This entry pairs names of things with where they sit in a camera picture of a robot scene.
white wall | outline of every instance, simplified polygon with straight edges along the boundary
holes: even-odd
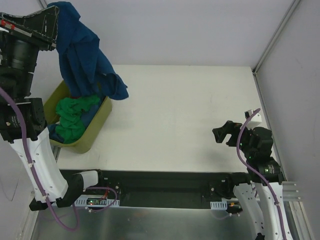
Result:
[[[258,73],[289,180],[320,239],[320,1],[303,0]]]
[[[35,0],[1,0],[1,12],[14,15],[27,15],[40,10]],[[38,67],[32,85],[32,96],[48,98],[61,81],[58,54],[40,52]],[[0,239],[13,240],[21,230],[23,217],[29,206],[32,190],[27,172],[20,158],[7,142],[0,137]]]
[[[113,64],[250,67],[292,2],[69,1],[100,37],[100,48]]]

plastic container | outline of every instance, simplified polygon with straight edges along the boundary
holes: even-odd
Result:
[[[64,81],[62,81],[43,106],[45,119],[48,124],[55,124],[59,121],[60,117],[56,114],[56,106],[61,99],[69,98],[70,96],[70,91],[67,85]],[[111,100],[110,98],[106,97],[80,139],[70,144],[63,144],[50,139],[50,143],[57,147],[69,148],[71,151],[78,154],[86,153],[91,149],[98,136],[98,133],[100,132],[111,111]]]

white table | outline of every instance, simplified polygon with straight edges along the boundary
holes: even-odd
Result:
[[[113,110],[92,149],[62,149],[63,170],[243,172],[236,148],[213,128],[243,123],[261,107],[249,67],[116,65],[129,98]],[[261,111],[266,127],[264,114]]]

crumpled green fabric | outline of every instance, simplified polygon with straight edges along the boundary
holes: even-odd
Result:
[[[66,97],[58,102],[55,111],[60,116],[60,124],[55,127],[55,132],[64,139],[64,144],[74,143],[81,138],[86,130],[81,115],[99,101],[97,95],[91,95],[76,99]]]

yellow-green bin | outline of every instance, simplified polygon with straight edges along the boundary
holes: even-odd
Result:
[[[67,85],[62,81],[43,105],[45,119],[48,124],[55,124],[59,121],[60,117],[56,113],[56,106],[61,99],[69,98],[70,96]],[[50,143],[57,147],[68,148],[78,154],[86,153],[91,149],[111,111],[111,100],[106,97],[81,138],[69,144],[63,144],[52,139],[50,139]]]

